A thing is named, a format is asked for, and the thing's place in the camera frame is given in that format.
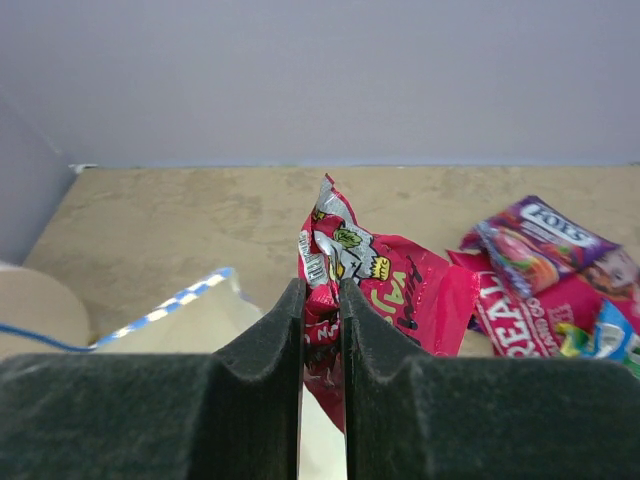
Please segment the purple candy packet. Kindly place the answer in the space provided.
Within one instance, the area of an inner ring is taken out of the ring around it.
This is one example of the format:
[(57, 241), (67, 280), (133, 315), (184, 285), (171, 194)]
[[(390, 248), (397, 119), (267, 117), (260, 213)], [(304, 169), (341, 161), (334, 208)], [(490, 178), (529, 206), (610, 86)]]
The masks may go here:
[(535, 195), (476, 223), (459, 245), (463, 251), (487, 254), (509, 295), (522, 300), (583, 271), (618, 247)]
[(471, 330), (471, 331), (476, 332), (476, 333), (480, 333), (480, 334), (484, 333), (481, 325), (478, 323), (478, 321), (476, 320), (476, 317), (474, 315), (472, 315), (470, 317), (467, 328), (469, 330)]

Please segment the small blue snack packet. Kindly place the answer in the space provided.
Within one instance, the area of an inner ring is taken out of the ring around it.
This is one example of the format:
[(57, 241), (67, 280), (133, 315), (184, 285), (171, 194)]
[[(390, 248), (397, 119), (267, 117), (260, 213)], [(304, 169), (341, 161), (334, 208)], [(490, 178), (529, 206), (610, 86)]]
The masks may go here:
[(605, 300), (591, 332), (567, 322), (558, 323), (562, 337), (558, 357), (611, 360), (639, 372), (639, 335), (624, 314)]

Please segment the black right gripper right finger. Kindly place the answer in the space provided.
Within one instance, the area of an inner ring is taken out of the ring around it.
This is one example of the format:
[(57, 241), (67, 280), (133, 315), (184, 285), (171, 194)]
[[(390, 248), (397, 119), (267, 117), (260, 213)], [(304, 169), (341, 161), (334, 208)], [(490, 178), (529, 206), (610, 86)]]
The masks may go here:
[(340, 286), (352, 479), (635, 479), (639, 382), (593, 359), (436, 357)]

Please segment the blue checkered paper bag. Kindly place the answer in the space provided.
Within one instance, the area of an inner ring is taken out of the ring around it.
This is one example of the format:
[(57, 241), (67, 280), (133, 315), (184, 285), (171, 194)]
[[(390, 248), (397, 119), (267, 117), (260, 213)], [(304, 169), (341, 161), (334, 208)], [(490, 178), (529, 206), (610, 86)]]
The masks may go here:
[[(234, 269), (218, 269), (174, 294), (143, 317), (91, 340), (87, 347), (70, 345), (53, 336), (75, 337), (76, 323), (88, 318), (80, 313), (79, 300), (52, 280), (47, 293), (60, 293), (56, 321), (38, 327), (46, 308), (34, 308), (25, 300), (11, 300), (1, 288), (1, 306), (7, 307), (8, 324), (1, 325), (1, 357), (22, 353), (212, 353), (230, 343), (256, 323), (263, 313), (242, 293)], [(306, 387), (302, 388), (301, 479), (345, 479), (346, 453), (343, 435)]]

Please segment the small red candy packet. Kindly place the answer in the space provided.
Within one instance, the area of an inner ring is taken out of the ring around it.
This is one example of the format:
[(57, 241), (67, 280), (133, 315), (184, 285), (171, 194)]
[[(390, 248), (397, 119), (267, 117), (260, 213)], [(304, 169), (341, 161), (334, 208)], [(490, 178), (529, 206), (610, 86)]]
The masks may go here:
[(466, 268), (399, 235), (359, 226), (330, 176), (298, 238), (306, 284), (305, 385), (338, 429), (344, 427), (340, 366), (340, 284), (352, 280), (386, 322), (435, 355), (458, 353), (479, 296)]

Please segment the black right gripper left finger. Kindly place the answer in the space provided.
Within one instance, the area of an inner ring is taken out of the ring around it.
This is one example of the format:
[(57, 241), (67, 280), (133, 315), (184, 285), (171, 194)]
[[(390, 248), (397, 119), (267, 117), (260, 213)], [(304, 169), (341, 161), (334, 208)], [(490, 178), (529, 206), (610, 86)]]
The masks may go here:
[(294, 479), (305, 285), (209, 354), (1, 363), (5, 479)]

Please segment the pink snack packet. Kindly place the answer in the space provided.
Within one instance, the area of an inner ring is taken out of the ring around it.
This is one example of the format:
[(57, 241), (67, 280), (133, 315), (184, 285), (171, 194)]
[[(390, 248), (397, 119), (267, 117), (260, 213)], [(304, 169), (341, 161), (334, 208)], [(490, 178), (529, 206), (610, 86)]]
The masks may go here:
[(564, 340), (560, 326), (571, 324), (591, 332), (606, 300), (639, 328), (639, 265), (622, 248), (522, 301), (508, 295), (485, 254), (449, 251), (448, 255), (480, 281), (473, 317), (498, 356), (558, 354)]

